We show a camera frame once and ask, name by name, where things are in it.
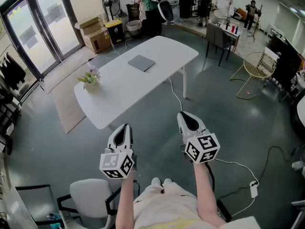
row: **white sneaker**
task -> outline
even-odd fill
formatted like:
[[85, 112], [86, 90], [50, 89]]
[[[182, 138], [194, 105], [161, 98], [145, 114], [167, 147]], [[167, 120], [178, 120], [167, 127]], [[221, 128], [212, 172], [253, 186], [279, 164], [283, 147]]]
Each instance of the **white sneaker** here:
[[161, 186], [161, 181], [159, 178], [155, 177], [154, 179], [152, 179], [152, 185], [153, 184], [158, 184], [159, 186]]
[[169, 178], [166, 178], [165, 180], [164, 180], [164, 183], [172, 183], [173, 181], [172, 181], [172, 179], [169, 179]]

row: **rug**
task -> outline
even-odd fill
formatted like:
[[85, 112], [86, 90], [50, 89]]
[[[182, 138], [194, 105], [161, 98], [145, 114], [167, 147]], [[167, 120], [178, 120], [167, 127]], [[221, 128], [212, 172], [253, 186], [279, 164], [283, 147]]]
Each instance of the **rug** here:
[[79, 49], [44, 78], [46, 93], [49, 94], [52, 89], [61, 83], [67, 76], [96, 56], [97, 54], [87, 47]]
[[68, 75], [52, 90], [56, 109], [66, 134], [86, 117], [74, 94], [74, 87], [79, 83], [77, 77], [84, 75], [86, 71], [88, 71], [87, 63]]

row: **power cable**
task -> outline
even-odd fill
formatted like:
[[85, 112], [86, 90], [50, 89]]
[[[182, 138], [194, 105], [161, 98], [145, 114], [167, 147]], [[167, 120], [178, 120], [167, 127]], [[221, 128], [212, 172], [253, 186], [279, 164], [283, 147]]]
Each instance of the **power cable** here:
[[249, 171], [251, 172], [252, 176], [253, 176], [254, 179], [257, 181], [257, 184], [256, 184], [256, 185], [257, 185], [257, 186], [259, 185], [259, 180], [255, 177], [254, 173], [253, 173], [247, 166], [241, 165], [241, 164], [239, 164], [239, 163], [237, 163], [237, 162], [234, 162], [234, 161], [229, 162], [229, 161], [224, 161], [224, 160], [221, 160], [221, 159], [218, 159], [218, 158], [215, 158], [215, 160], [221, 161], [221, 162], [224, 162], [224, 163], [227, 163], [227, 164], [237, 164], [237, 165], [239, 165], [239, 166], [245, 167], [247, 170], [249, 170]]
[[239, 213], [245, 211], [246, 209], [250, 208], [251, 205], [253, 205], [254, 201], [255, 201], [255, 198], [253, 198], [253, 200], [252, 200], [252, 202], [251, 202], [250, 205], [248, 205], [246, 208], [242, 209], [241, 211], [238, 211], [237, 213], [235, 213], [234, 215], [232, 215], [232, 217], [234, 217], [234, 216], [238, 215]]
[[[129, 41], [129, 40], [132, 40], [133, 38], [130, 38], [130, 39], [127, 39], [126, 41], [125, 41], [125, 49], [123, 50], [123, 52], [110, 52], [109, 54], [107, 54], [107, 56], [106, 56], [106, 58], [107, 59], [114, 59], [114, 58], [116, 58], [117, 56], [120, 56], [120, 55], [122, 55], [126, 50], [127, 50], [127, 41]], [[112, 54], [112, 53], [117, 53], [118, 55], [116, 55], [116, 56], [114, 56], [114, 57], [109, 57], [109, 55], [110, 54]]]
[[[288, 163], [288, 162], [290, 162], [292, 156], [295, 154], [297, 148], [300, 147], [300, 146], [302, 146], [302, 145], [298, 145], [297, 147], [295, 147], [295, 148], [292, 150], [289, 159], [287, 159], [287, 158], [285, 157], [285, 153], [284, 153], [284, 151], [283, 151], [282, 148], [280, 148], [280, 147], [278, 147], [278, 146], [271, 146], [271, 147], [268, 149], [267, 159], [266, 159], [266, 162], [265, 162], [265, 165], [264, 165], [264, 169], [263, 169], [261, 175], [260, 175], [259, 178], [258, 178], [258, 182], [260, 182], [260, 181], [262, 180], [262, 178], [263, 178], [263, 176], [264, 176], [264, 174], [265, 174], [265, 171], [266, 171], [266, 169], [267, 169], [267, 165], [268, 165], [268, 162], [269, 162], [270, 152], [271, 152], [271, 150], [272, 150], [273, 148], [279, 149], [279, 150], [281, 151], [281, 153], [282, 153], [283, 160], [284, 160], [285, 162]], [[237, 190], [235, 190], [235, 191], [233, 191], [233, 192], [230, 192], [230, 193], [228, 193], [228, 194], [225, 194], [225, 195], [219, 197], [218, 199], [222, 199], [222, 198], [225, 198], [225, 197], [227, 197], [227, 196], [229, 196], [229, 195], [239, 193], [241, 190], [243, 190], [243, 189], [248, 189], [248, 188], [250, 188], [250, 186], [240, 187], [240, 188], [238, 188]]]
[[180, 108], [181, 108], [181, 111], [182, 111], [182, 103], [181, 103], [181, 101], [180, 101], [180, 99], [179, 99], [179, 97], [173, 92], [173, 83], [172, 83], [172, 81], [171, 81], [171, 79], [170, 78], [168, 78], [169, 80], [170, 80], [170, 82], [171, 82], [171, 87], [172, 87], [172, 93], [176, 96], [176, 98], [178, 99], [178, 101], [180, 102]]

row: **rattan chair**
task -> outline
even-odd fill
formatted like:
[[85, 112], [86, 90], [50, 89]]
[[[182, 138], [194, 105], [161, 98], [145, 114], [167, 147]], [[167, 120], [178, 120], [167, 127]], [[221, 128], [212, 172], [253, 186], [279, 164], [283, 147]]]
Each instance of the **rattan chair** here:
[[[248, 80], [244, 80], [241, 78], [233, 78], [237, 74], [237, 72], [239, 72], [243, 67], [250, 75]], [[230, 78], [230, 81], [231, 80], [242, 80], [245, 82], [245, 84], [236, 94], [236, 97], [241, 98], [241, 99], [254, 98], [256, 96], [258, 84], [256, 86], [255, 94], [252, 97], [249, 97], [249, 98], [239, 97], [238, 94], [242, 91], [244, 86], [246, 86], [246, 84], [249, 83], [249, 81], [252, 77], [266, 79], [266, 78], [270, 77], [274, 73], [274, 71], [275, 71], [275, 62], [266, 53], [252, 52], [252, 53], [248, 54], [244, 59], [243, 65]]]

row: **door frame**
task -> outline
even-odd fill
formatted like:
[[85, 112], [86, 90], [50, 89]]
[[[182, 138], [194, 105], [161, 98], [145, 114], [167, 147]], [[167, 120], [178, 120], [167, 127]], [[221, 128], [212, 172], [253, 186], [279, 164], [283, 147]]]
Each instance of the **door frame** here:
[[3, 21], [3, 25], [5, 27], [5, 30], [12, 41], [13, 46], [15, 47], [17, 53], [20, 55], [24, 63], [27, 65], [29, 70], [32, 72], [32, 74], [39, 80], [45, 77], [50, 71], [52, 71], [59, 63], [61, 63], [63, 60], [68, 58], [70, 55], [75, 53], [77, 50], [79, 50], [82, 46], [84, 46], [84, 41], [82, 39], [81, 33], [78, 29], [74, 27], [75, 23], [77, 22], [75, 13], [72, 8], [72, 4], [70, 0], [62, 0], [62, 3], [65, 7], [65, 10], [67, 12], [67, 16], [69, 18], [69, 21], [71, 23], [71, 26], [74, 30], [74, 33], [76, 35], [76, 38], [79, 42], [79, 46], [73, 48], [72, 50], [68, 51], [64, 55], [61, 54], [61, 51], [59, 47], [57, 46], [56, 41], [54, 40], [49, 27], [45, 21], [45, 18], [40, 10], [40, 7], [38, 5], [37, 0], [27, 0], [29, 9], [31, 11], [31, 14], [33, 16], [34, 22], [38, 28], [38, 31], [40, 32], [41, 36], [43, 37], [46, 45], [48, 46], [51, 54], [54, 56], [55, 63], [52, 64], [45, 72], [40, 73], [35, 64], [32, 62], [30, 57], [25, 52], [24, 48], [22, 47], [21, 43], [19, 42], [18, 36], [14, 32], [14, 29], [12, 28], [10, 21], [8, 19], [8, 13], [14, 9], [19, 3], [21, 3], [23, 0], [6, 0], [1, 6], [0, 6], [0, 17]]

